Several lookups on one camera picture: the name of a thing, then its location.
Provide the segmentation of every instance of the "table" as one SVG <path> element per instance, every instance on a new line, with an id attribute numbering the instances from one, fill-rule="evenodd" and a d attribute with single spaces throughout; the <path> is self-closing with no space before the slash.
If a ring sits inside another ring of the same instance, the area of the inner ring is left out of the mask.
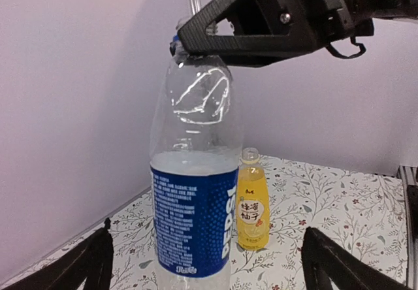
<path id="1" fill-rule="evenodd" d="M 304 289 L 300 249 L 307 226 L 322 230 L 362 262 L 406 282 L 407 228 L 401 180 L 267 156 L 262 156 L 261 164 L 270 194 L 270 241 L 263 250 L 246 251 L 236 243 L 234 231 L 231 290 Z M 150 192 L 111 220 L 115 249 L 111 289 L 160 290 L 154 272 Z M 3 287 L 60 258 L 95 229 Z"/>

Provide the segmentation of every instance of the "white wall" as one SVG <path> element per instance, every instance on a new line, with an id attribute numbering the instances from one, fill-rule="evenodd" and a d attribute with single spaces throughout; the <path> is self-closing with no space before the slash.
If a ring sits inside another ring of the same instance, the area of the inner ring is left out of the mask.
<path id="1" fill-rule="evenodd" d="M 0 0 L 0 283 L 149 185 L 187 0 Z"/>
<path id="2" fill-rule="evenodd" d="M 376 20 L 356 60 L 326 50 L 232 69 L 246 144 L 262 153 L 363 172 L 418 165 L 418 25 Z M 345 54 L 349 41 L 336 44 Z"/>

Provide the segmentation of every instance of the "robotic arm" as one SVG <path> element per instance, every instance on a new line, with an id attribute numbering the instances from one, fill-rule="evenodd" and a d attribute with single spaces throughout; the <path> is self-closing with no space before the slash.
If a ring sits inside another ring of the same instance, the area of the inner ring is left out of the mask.
<path id="1" fill-rule="evenodd" d="M 190 54 L 219 55 L 227 65 L 262 67 L 321 48 L 351 59 L 365 53 L 356 37 L 373 36 L 373 18 L 418 23 L 418 0 L 212 0 L 178 36 Z M 234 35 L 209 35 L 208 27 L 224 19 Z M 358 53 L 345 56 L 331 44 L 346 38 Z"/>

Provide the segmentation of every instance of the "bottle cap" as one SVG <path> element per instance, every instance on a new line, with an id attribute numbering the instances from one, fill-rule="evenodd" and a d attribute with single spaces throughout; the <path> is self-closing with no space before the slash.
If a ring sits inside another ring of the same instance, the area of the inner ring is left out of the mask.
<path id="1" fill-rule="evenodd" d="M 260 160 L 260 154 L 257 148 L 245 148 L 242 151 L 241 161 L 244 164 L 256 164 Z"/>

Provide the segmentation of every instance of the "blue bottle label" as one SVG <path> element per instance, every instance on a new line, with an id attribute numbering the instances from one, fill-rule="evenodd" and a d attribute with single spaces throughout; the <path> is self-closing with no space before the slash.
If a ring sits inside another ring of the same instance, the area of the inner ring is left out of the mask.
<path id="1" fill-rule="evenodd" d="M 194 278 L 219 272 L 229 259 L 238 169 L 211 176 L 151 172 L 161 266 Z"/>

